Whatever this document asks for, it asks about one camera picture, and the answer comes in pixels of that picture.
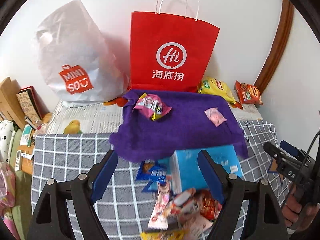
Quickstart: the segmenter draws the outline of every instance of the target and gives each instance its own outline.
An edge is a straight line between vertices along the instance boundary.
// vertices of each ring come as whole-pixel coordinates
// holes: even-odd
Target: pink snack package
[[[224,118],[224,116],[218,111],[218,108],[209,108],[204,111],[204,113],[207,115],[208,119],[214,123],[215,126],[219,126],[227,119]]]
[[[166,182],[165,186],[158,184],[158,197],[155,207],[153,208],[148,228],[167,230],[168,220],[162,213],[169,203],[170,199],[170,183]]]
[[[159,96],[144,93],[138,99],[134,109],[140,110],[145,117],[155,121],[169,113],[172,107],[162,102]]]

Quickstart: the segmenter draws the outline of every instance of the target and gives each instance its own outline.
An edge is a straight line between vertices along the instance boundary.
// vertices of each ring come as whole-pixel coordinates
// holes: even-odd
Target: purple towel
[[[144,92],[156,94],[172,110],[153,122],[134,109]],[[126,160],[140,162],[169,157],[175,150],[208,148],[233,144],[238,156],[247,158],[244,132],[228,103],[220,96],[189,92],[131,90],[123,108],[123,124],[112,133],[110,142],[116,153]],[[227,119],[216,127],[204,113],[217,107]]]

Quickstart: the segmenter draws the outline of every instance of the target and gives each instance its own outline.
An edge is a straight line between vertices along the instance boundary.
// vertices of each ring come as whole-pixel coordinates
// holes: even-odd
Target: white wall
[[[307,150],[320,128],[320,44],[301,14],[295,10],[287,47],[262,95],[262,117],[286,140]],[[317,142],[311,155],[316,156]]]
[[[33,85],[50,111],[58,98],[44,84],[31,40],[41,21],[71,0],[28,0],[0,37],[0,78],[10,76],[21,87]],[[207,74],[233,87],[238,79],[254,83],[269,53],[282,0],[200,0],[199,19],[220,27]],[[123,67],[129,68],[132,11],[154,11],[156,0],[82,0],[100,30],[112,39]],[[194,17],[196,0],[189,0]],[[163,11],[184,14],[184,0],[165,0]]]

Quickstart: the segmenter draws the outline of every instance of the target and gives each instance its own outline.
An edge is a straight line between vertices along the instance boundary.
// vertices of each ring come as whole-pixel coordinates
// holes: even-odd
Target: metal screw
[[[262,179],[262,180],[261,180],[261,183],[262,183],[263,185],[268,185],[268,184],[269,184],[269,181],[267,181],[266,179]]]
[[[230,179],[237,179],[238,176],[237,176],[236,174],[234,174],[234,173],[230,173],[230,174],[229,174],[229,178],[230,178]]]
[[[52,185],[54,183],[54,179],[48,179],[47,184]]]
[[[87,174],[85,173],[81,173],[79,176],[78,176],[79,180],[84,180],[87,178]]]

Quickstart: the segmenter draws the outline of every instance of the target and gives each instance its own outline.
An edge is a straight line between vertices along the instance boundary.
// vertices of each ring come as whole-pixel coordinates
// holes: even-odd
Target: plaid tablecloth
[[[269,180],[281,204],[288,193],[288,181],[280,181],[278,174],[269,174],[267,169],[271,158],[264,152],[263,143],[270,141],[277,145],[274,125],[265,120],[239,122],[247,139],[249,158],[241,160],[244,179]],[[36,205],[46,181],[55,178],[58,182],[74,179],[82,172],[88,172],[94,163],[100,162],[112,145],[109,133],[80,135],[41,135],[36,137],[34,172],[32,179],[31,204]],[[153,207],[152,194],[142,193],[147,183],[135,183],[139,163],[119,158],[118,166],[108,184],[103,198],[95,205],[95,211],[110,239],[138,240],[139,233],[148,228]],[[83,239],[76,220],[72,201],[67,201],[71,224],[76,239]],[[244,201],[238,224],[233,235],[240,238],[248,201]],[[209,234],[202,234],[201,239]]]

